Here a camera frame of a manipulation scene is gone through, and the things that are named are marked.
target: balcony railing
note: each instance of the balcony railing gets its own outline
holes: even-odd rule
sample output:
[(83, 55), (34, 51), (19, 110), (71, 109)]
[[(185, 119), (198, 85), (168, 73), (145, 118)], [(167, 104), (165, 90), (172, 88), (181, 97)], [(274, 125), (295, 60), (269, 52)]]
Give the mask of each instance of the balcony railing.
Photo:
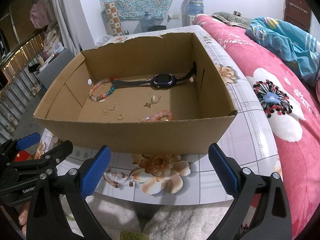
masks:
[(13, 138), (17, 122), (34, 97), (32, 88), (40, 84), (28, 66), (38, 63), (42, 57), (45, 29), (39, 29), (14, 48), (0, 63), (0, 69), (8, 83), (0, 91), (0, 142)]

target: silver bolt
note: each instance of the silver bolt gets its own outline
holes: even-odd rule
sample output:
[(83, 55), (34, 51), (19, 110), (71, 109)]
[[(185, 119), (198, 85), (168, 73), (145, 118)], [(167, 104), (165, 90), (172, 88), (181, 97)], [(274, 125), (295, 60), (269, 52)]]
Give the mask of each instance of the silver bolt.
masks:
[(70, 171), (69, 171), (69, 174), (70, 175), (75, 175), (77, 173), (77, 169), (71, 169)]
[(40, 179), (45, 179), (46, 177), (47, 177), (47, 174), (45, 173), (40, 174)]
[(280, 175), (279, 175), (278, 173), (274, 172), (274, 173), (273, 173), (273, 177), (274, 177), (275, 179), (279, 179), (279, 178), (280, 178)]
[(247, 174), (247, 175), (251, 173), (251, 170), (249, 168), (243, 168), (242, 171), (244, 174)]
[(52, 173), (52, 169), (47, 169), (45, 173), (50, 175)]

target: white curtain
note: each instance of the white curtain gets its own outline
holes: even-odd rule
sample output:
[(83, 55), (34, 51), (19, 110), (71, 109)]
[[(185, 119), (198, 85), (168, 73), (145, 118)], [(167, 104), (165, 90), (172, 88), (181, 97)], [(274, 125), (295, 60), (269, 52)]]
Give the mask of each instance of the white curtain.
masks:
[(68, 6), (65, 6), (67, 1), (68, 0), (52, 0), (52, 4), (61, 30), (63, 45), (65, 48), (69, 48), (76, 56), (80, 52), (81, 46), (76, 30), (72, 28), (76, 23), (73, 22), (71, 17), (68, 18), (68, 15), (72, 15), (72, 10), (68, 8)]

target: gray floor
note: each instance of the gray floor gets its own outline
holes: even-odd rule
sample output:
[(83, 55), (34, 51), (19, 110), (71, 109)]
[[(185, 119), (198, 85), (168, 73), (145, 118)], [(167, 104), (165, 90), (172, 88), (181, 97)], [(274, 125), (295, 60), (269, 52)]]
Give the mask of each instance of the gray floor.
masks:
[[(42, 135), (42, 133), (44, 132), (44, 127), (36, 119), (33, 118), (33, 113), (35, 112), (44, 94), (45, 91), (41, 89), (38, 94), (30, 100), (30, 103), (23, 116), (21, 117), (19, 125), (14, 132), (14, 139), (23, 138), (35, 132)], [(35, 153), (36, 150), (37, 145), (33, 145), (26, 149), (26, 151), (30, 154)]]

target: watch screen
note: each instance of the watch screen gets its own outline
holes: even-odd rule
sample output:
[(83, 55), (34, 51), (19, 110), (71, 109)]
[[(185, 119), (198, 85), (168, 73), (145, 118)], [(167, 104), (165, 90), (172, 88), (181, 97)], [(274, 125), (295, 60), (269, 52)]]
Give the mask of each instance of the watch screen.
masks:
[(160, 74), (156, 76), (157, 83), (169, 83), (171, 81), (171, 75)]

